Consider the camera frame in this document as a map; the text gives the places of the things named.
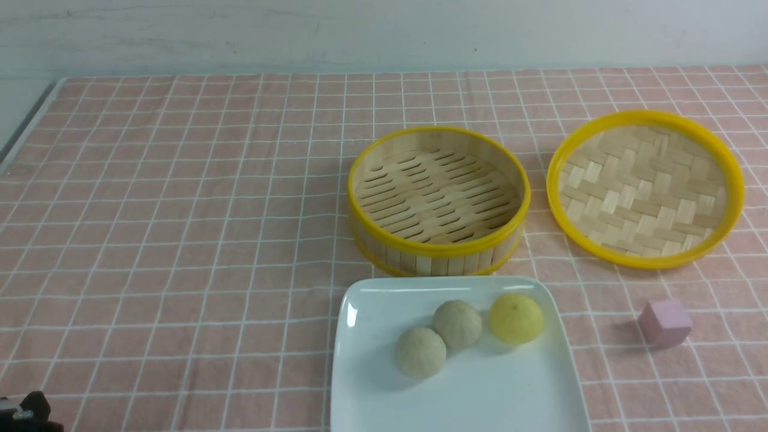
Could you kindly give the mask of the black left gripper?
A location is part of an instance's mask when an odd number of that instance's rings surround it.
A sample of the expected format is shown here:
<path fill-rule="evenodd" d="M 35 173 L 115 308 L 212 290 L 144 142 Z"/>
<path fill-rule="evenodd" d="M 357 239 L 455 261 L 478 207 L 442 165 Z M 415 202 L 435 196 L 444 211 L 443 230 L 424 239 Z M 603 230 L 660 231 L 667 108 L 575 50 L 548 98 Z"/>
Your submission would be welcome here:
<path fill-rule="evenodd" d="M 1 397 L 1 431 L 64 431 L 50 421 L 50 404 L 43 391 L 29 393 L 19 404 Z"/>

